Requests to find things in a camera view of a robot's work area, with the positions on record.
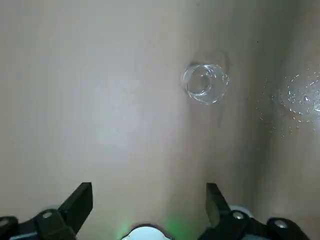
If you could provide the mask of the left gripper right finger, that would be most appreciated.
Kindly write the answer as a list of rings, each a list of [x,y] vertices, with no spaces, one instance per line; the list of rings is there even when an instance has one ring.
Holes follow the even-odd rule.
[[[244,210],[232,209],[215,183],[206,184],[205,210],[210,226],[201,240],[307,240],[293,221],[271,217],[261,223]]]

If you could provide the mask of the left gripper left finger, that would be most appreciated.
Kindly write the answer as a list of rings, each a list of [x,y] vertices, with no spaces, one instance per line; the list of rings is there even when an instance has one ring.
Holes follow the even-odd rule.
[[[93,187],[82,182],[58,207],[48,208],[19,222],[15,216],[0,218],[2,240],[76,240],[93,209]]]

